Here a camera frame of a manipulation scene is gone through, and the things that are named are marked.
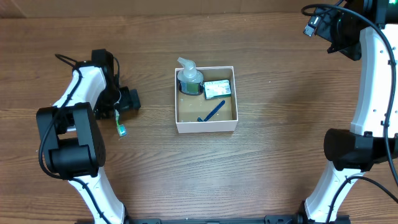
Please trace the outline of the green white toothbrush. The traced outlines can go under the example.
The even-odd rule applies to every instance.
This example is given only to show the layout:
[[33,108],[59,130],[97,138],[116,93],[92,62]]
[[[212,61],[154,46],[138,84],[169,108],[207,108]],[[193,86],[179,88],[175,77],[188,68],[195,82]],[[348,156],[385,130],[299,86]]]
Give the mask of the green white toothbrush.
[[119,119],[120,119],[120,114],[118,110],[114,111],[115,115],[115,120],[116,120],[116,129],[118,131],[118,134],[120,137],[123,137],[127,134],[126,128],[123,124],[120,124]]

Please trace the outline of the clear soap pump bottle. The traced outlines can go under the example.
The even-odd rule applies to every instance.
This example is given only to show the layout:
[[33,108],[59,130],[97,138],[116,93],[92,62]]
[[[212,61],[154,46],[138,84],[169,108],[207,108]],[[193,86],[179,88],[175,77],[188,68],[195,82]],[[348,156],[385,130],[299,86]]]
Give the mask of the clear soap pump bottle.
[[197,70],[195,62],[181,57],[177,59],[177,62],[183,67],[177,73],[179,90],[186,95],[201,95],[203,93],[204,76],[202,72]]

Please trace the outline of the green soap bar package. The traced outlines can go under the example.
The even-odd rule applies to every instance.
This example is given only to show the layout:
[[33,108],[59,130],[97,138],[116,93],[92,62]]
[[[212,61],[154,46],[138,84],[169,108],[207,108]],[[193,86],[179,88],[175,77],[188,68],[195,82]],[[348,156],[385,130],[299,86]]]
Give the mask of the green soap bar package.
[[231,96],[231,85],[229,80],[217,80],[204,83],[205,98],[222,98]]

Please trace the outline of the blue disposable razor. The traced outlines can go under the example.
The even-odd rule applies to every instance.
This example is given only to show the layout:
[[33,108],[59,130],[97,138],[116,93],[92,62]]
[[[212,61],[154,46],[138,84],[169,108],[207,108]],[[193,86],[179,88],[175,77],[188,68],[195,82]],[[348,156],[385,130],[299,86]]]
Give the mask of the blue disposable razor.
[[205,119],[197,118],[198,122],[207,122],[210,120],[225,104],[225,100],[221,101],[207,116]]

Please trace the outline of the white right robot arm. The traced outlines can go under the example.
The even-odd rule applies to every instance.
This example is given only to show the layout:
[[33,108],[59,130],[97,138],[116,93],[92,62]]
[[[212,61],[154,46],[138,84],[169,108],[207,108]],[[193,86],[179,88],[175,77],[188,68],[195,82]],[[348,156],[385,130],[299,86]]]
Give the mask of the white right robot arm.
[[329,41],[329,53],[339,52],[362,67],[350,127],[326,132],[325,170],[298,213],[287,221],[349,223],[338,209],[356,181],[383,162],[397,175],[397,2],[338,1],[310,4],[301,12],[309,18],[305,35]]

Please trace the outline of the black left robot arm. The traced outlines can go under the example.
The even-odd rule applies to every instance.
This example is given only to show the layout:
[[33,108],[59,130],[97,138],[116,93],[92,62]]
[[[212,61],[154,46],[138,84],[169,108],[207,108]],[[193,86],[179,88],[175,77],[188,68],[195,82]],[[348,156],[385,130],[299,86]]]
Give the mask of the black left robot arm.
[[93,50],[88,61],[56,57],[71,66],[72,80],[58,101],[36,114],[39,166],[76,189],[94,223],[132,223],[106,176],[106,149],[97,121],[118,121],[121,113],[139,110],[137,90],[120,86],[119,61],[106,49]]

